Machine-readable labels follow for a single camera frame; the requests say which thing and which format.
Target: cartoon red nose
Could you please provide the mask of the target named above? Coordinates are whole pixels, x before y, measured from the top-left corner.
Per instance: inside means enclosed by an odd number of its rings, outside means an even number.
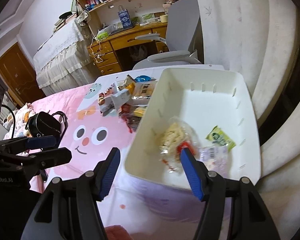
[[[84,138],[84,139],[82,140],[82,145],[83,145],[83,146],[86,146],[88,143],[89,143],[89,138],[88,138],[88,137],[86,137],[86,138]]]

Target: white plastic bin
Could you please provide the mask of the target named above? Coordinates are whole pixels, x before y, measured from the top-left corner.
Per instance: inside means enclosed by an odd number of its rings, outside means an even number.
[[[261,157],[258,129],[250,95],[241,74],[231,71],[167,68],[157,83],[147,111],[125,161],[132,176],[172,187],[190,189],[186,175],[170,173],[160,160],[156,137],[178,116],[197,133],[201,145],[218,125],[235,146],[229,153],[231,179],[243,176],[253,184],[260,178]]]

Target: wooden door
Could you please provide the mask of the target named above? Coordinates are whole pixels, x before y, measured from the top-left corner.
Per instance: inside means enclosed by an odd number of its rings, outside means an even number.
[[[45,97],[37,84],[36,73],[18,43],[0,57],[0,72],[11,89],[16,91],[26,103]]]

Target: wooden desk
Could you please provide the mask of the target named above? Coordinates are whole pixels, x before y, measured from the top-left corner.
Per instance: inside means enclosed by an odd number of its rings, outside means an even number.
[[[129,52],[124,50],[130,46],[139,45],[143,43],[155,43],[155,47],[149,47],[148,56],[156,53],[167,52],[168,47],[161,41],[150,41],[150,40],[135,40],[134,38],[139,35],[149,33],[159,33],[160,37],[165,38],[167,31],[167,23],[152,23],[147,25],[136,25],[132,29],[125,30],[123,32],[111,35],[99,42],[95,41],[87,47],[90,57],[94,60],[95,65],[99,68],[102,75],[108,75],[117,73],[125,70],[131,70],[133,65],[132,59],[129,56]],[[104,54],[101,56],[103,62],[98,63],[92,55],[94,53]]]

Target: cartoon eye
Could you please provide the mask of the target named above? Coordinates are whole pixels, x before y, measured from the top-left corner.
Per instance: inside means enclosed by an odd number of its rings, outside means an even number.
[[[91,141],[94,145],[103,143],[108,136],[108,129],[106,127],[99,127],[94,130],[91,135]]]
[[[84,125],[79,125],[77,129],[74,130],[73,139],[75,141],[80,140],[85,132],[86,132],[86,127]]]

